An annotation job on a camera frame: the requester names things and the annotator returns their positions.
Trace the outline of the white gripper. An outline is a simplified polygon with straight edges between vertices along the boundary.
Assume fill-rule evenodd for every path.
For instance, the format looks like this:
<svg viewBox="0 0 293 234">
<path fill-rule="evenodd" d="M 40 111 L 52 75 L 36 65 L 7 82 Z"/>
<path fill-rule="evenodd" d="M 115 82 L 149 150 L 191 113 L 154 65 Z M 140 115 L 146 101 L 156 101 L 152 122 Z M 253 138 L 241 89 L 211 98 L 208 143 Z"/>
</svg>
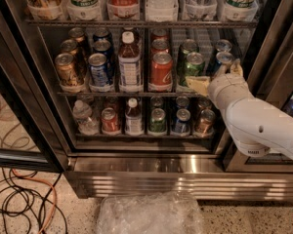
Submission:
<svg viewBox="0 0 293 234">
<path fill-rule="evenodd" d="M 232 74 L 220 75 L 211 83 L 208 76 L 188 76 L 186 83 L 190 89 L 198 94 L 208 95 L 217 109 L 226 109 L 230 103 L 236 100 L 252 97 L 248 84 L 242 77 L 243 68 L 239 58 L 233 61 L 230 72 Z"/>
</svg>

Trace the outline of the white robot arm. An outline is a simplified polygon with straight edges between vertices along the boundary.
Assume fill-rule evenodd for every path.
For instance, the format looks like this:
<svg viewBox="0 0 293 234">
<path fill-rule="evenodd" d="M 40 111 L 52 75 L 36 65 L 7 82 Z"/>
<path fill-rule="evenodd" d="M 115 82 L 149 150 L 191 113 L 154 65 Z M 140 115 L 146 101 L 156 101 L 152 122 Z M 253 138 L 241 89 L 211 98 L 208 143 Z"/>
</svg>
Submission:
<svg viewBox="0 0 293 234">
<path fill-rule="evenodd" d="M 221 65 L 207 93 L 241 153 L 263 157 L 272 149 L 293 160 L 293 118 L 254 97 L 240 72 Z"/>
</svg>

